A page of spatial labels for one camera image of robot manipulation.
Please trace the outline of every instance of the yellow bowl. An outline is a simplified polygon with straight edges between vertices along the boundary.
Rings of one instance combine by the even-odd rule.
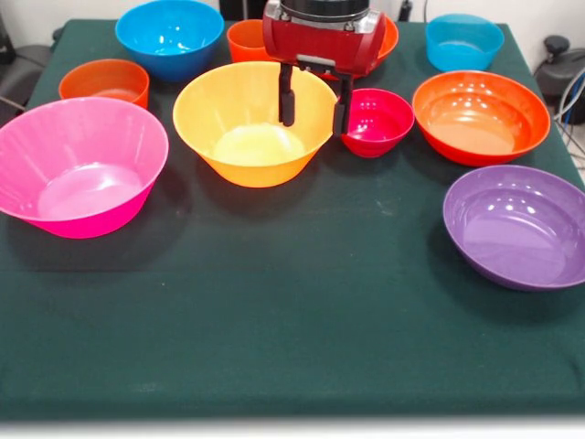
[[[329,139],[337,98],[312,73],[294,69],[293,126],[278,122],[280,64],[251,61],[211,70],[179,94],[173,122],[218,174],[244,187],[296,177]]]

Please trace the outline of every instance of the orange bowl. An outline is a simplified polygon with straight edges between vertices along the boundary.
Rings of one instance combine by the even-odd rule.
[[[262,20],[243,20],[228,29],[232,62],[272,61],[264,47]]]
[[[312,73],[294,68],[295,120],[278,122],[280,64],[249,61],[218,67],[179,94],[173,121],[183,141],[218,174],[244,187],[296,177],[332,134],[337,97]]]
[[[378,59],[376,61],[377,69],[379,65],[388,57],[390,52],[394,50],[396,45],[399,43],[399,29],[397,28],[396,24],[388,18],[388,16],[384,15],[386,18],[386,32],[384,33],[384,41],[382,42],[382,47],[378,52]]]
[[[484,71],[452,71],[423,82],[412,107],[439,153],[466,166],[498,165],[539,146],[550,130],[545,104],[524,85]]]
[[[134,62],[97,59],[67,73],[58,86],[58,94],[61,99],[114,98],[148,108],[149,84],[146,70]]]

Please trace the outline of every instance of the dark orange bowl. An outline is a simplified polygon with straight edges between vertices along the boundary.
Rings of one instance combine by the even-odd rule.
[[[396,24],[388,18],[388,16],[384,16],[386,18],[386,31],[384,33],[384,41],[382,42],[382,47],[378,52],[378,59],[376,60],[376,69],[379,65],[384,62],[384,60],[388,57],[390,52],[394,50],[396,45],[399,43],[399,29],[397,28]]]
[[[545,104],[524,85],[484,71],[451,71],[423,82],[412,107],[439,153],[466,166],[499,165],[539,146],[550,130]]]
[[[61,99],[98,96],[128,101],[148,108],[148,73],[125,59],[97,59],[81,64],[63,77]]]
[[[232,62],[273,61],[266,53],[262,20],[243,20],[228,29],[229,54]]]

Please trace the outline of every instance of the purple bowl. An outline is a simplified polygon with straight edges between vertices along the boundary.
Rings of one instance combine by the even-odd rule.
[[[465,259],[498,284],[549,291],[585,282],[585,193],[559,177],[476,169],[452,184],[443,219]]]

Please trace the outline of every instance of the green tablecloth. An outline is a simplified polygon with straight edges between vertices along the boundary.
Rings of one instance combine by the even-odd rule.
[[[357,87],[410,99],[436,73],[423,25],[399,31]],[[493,71],[535,90],[505,38]],[[126,58],[113,22],[69,22],[30,106],[97,58]],[[463,261],[441,203],[469,169],[415,128],[379,160],[332,140],[284,186],[236,187],[177,136],[184,85],[153,81],[171,154],[127,227],[65,241],[0,217],[0,416],[585,412],[585,288],[515,293]],[[580,184],[556,130],[517,163]]]

